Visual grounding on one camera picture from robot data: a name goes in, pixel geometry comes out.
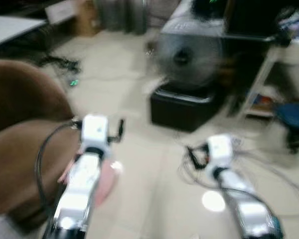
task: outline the brown chair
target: brown chair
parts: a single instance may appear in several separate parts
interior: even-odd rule
[[[72,117],[66,96],[52,79],[29,64],[0,60],[0,214],[8,214],[22,228],[45,219],[34,178],[39,147]],[[77,131],[64,129],[46,147],[42,178],[51,203],[78,139]]]

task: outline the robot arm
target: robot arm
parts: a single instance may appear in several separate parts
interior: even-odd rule
[[[53,218],[43,239],[83,239],[94,208],[94,192],[98,185],[101,165],[111,155],[110,143],[120,142],[124,121],[119,133],[108,136],[108,119],[105,116],[87,115],[81,125],[83,154],[68,173],[68,183],[57,204]]]
[[[231,137],[226,134],[209,137],[204,149],[208,155],[205,165],[200,165],[192,152],[189,156],[196,169],[205,169],[209,178],[218,183],[242,239],[282,239],[278,218],[256,196],[252,184],[231,168],[234,157]]]

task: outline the blue stool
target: blue stool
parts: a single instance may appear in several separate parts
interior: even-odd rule
[[[292,154],[299,149],[299,103],[288,103],[276,107],[276,115],[289,130],[286,138],[287,148]]]

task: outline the tiled floor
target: tiled floor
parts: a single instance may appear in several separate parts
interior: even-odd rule
[[[190,239],[199,235],[201,239],[238,239],[228,210],[213,213],[204,208],[201,198],[207,190],[186,184],[177,174],[183,155],[180,142],[193,144],[230,132],[229,121],[219,114],[192,134],[151,124],[148,95],[159,76],[145,74],[144,41],[143,36],[101,32],[93,38],[75,38],[55,51],[82,60],[80,83],[68,90],[78,115],[109,115],[112,130],[120,117],[127,120],[123,142],[113,147],[123,173],[108,200],[95,209],[87,238]],[[55,78],[53,71],[46,71]],[[247,121],[240,133],[251,135],[262,129],[263,124]],[[266,131],[258,140],[244,138],[242,148],[271,161],[299,183],[299,155],[255,150],[282,142],[275,130]],[[280,178],[244,158],[235,167],[278,215],[299,214],[298,197]],[[299,239],[299,217],[282,218],[282,223],[287,239]]]

